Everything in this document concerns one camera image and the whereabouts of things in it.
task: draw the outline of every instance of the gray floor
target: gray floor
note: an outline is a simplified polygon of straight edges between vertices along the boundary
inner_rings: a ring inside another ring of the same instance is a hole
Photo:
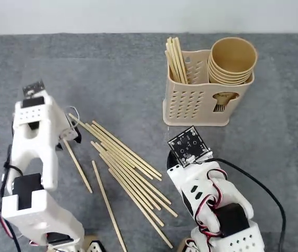
[[[97,120],[140,156],[163,172],[154,182],[173,202],[179,217],[158,212],[162,228],[178,246],[195,226],[177,191],[165,174],[166,141],[183,127],[162,122],[166,83],[164,43],[168,34],[0,36],[0,178],[10,123],[21,86],[43,78],[62,106],[78,108],[84,121]],[[225,34],[178,35],[184,50],[210,48]],[[223,128],[199,127],[215,156],[240,165],[265,183],[283,203],[288,216],[285,251],[298,251],[298,35],[241,35],[260,54],[256,80],[230,123]],[[83,143],[73,149],[95,189],[87,192],[67,152],[59,153],[59,204],[96,234],[108,251],[121,251],[90,160],[95,159],[116,220],[129,251],[170,251],[141,212],[107,172],[90,146],[91,135],[81,129]],[[41,171],[36,161],[29,172]],[[275,251],[281,228],[276,205],[257,185],[231,170],[230,179],[253,204],[255,220],[267,251]],[[20,239],[23,251],[29,247]],[[0,251],[14,251],[0,227]]]

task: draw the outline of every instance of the beige plastic holder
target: beige plastic holder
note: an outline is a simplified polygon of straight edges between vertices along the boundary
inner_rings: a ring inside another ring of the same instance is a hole
[[[168,65],[163,120],[171,126],[225,126],[249,86],[254,73],[240,85],[209,83],[210,50],[183,51],[189,84],[175,82]]]

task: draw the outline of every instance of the white robotic arm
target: white robotic arm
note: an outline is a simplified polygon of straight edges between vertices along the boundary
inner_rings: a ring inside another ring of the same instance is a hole
[[[253,208],[217,162],[204,162],[212,152],[194,127],[170,140],[167,173],[197,227],[185,251],[263,252],[264,244]]]
[[[13,144],[8,159],[14,169],[9,169],[6,181],[9,196],[2,198],[0,214],[34,244],[64,252],[83,252],[82,224],[49,194],[58,184],[56,146],[62,139],[80,142],[81,136],[41,81],[23,91],[25,99],[15,104]],[[34,158],[42,160],[42,175],[24,175]],[[97,249],[89,251],[99,251],[99,245],[94,245]]]

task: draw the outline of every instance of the white wire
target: white wire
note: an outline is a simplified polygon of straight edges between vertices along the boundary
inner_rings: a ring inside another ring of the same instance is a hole
[[[74,125],[72,125],[72,121],[71,121],[71,119],[69,118],[69,116],[68,116],[67,113],[66,113],[66,109],[67,109],[67,108],[71,108],[71,109],[73,109],[73,110],[76,112],[76,114],[77,114],[78,121],[77,121],[77,123],[75,123]],[[71,129],[72,129],[72,130],[75,130],[75,127],[78,126],[78,124],[79,124],[79,120],[80,120],[80,114],[79,114],[77,108],[76,108],[75,106],[67,105],[67,106],[65,106],[65,107],[63,108],[63,112],[64,112],[64,114],[65,114],[66,119],[68,120],[68,122],[69,122],[69,124],[70,124]]]
[[[80,121],[80,114],[79,114],[79,112],[78,112],[78,110],[77,110],[77,108],[76,108],[75,106],[70,106],[70,105],[65,106],[64,110],[66,111],[67,108],[71,108],[71,109],[73,109],[73,110],[76,112],[76,114],[77,114],[78,121],[75,123],[75,125],[72,125],[72,123],[71,123],[71,119],[69,118],[69,116],[68,116],[68,115],[66,114],[66,112],[65,112],[65,116],[66,116],[66,118],[69,120],[72,129],[74,129],[74,128],[75,128],[76,126],[78,126],[78,124],[79,124],[79,121]]]

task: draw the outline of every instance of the cup rim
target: cup rim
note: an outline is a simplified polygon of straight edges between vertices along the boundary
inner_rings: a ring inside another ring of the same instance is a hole
[[[227,75],[225,73],[220,72],[220,70],[216,69],[213,64],[212,61],[209,59],[207,62],[207,67],[211,69],[211,71],[216,75],[219,76],[221,79],[227,80],[227,81],[234,81],[237,79],[243,79],[244,77],[248,76],[251,74],[252,71],[245,73],[244,75],[238,76],[232,76],[232,75]]]
[[[218,43],[220,43],[221,41],[226,40],[226,39],[237,39],[237,40],[241,40],[241,41],[247,43],[253,49],[254,54],[255,54],[255,61],[254,61],[253,65],[249,69],[247,69],[245,71],[242,71],[242,72],[231,72],[231,71],[227,71],[227,70],[219,67],[219,65],[214,61],[214,58],[213,58],[213,55],[212,55],[213,54],[214,47],[216,45],[218,45]],[[225,37],[225,38],[222,38],[222,39],[217,40],[212,45],[211,52],[210,52],[210,58],[212,58],[212,61],[213,61],[214,65],[215,65],[215,67],[218,68],[218,69],[220,69],[222,72],[224,72],[226,74],[229,74],[229,75],[243,75],[243,74],[245,74],[247,72],[250,72],[255,67],[256,62],[258,61],[258,52],[256,51],[255,46],[251,42],[249,42],[249,41],[247,41],[247,40],[245,40],[243,38],[239,38],[239,37]]]
[[[215,81],[217,81],[218,83],[221,83],[224,85],[232,85],[232,86],[243,84],[250,77],[250,75],[248,75],[239,81],[226,81],[226,80],[223,80],[220,77],[216,76],[215,74],[212,74],[212,70],[210,68],[208,68],[208,76],[211,76],[212,78],[214,78]]]

